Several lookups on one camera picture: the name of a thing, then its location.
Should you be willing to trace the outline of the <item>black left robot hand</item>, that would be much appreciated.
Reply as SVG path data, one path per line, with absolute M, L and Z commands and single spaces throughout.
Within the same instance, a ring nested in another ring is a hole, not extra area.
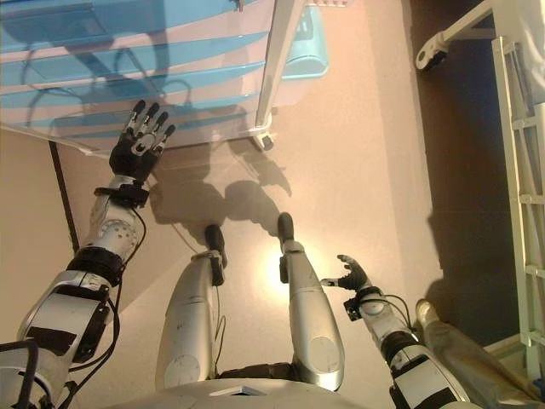
M 118 141 L 112 149 L 109 165 L 115 176 L 125 176 L 143 184 L 164 153 L 176 127 L 165 128 L 169 113 L 157 102 L 146 107 L 138 101 L 129 113 Z

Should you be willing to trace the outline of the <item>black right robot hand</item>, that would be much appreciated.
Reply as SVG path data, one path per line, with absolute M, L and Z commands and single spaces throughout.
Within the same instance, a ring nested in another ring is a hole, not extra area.
M 345 290 L 355 291 L 356 293 L 361 291 L 370 294 L 380 293 L 380 291 L 371 284 L 366 272 L 355 259 L 348 255 L 337 255 L 336 258 L 342 263 L 348 273 L 337 279 L 321 279 L 319 283 L 322 286 L 339 287 Z

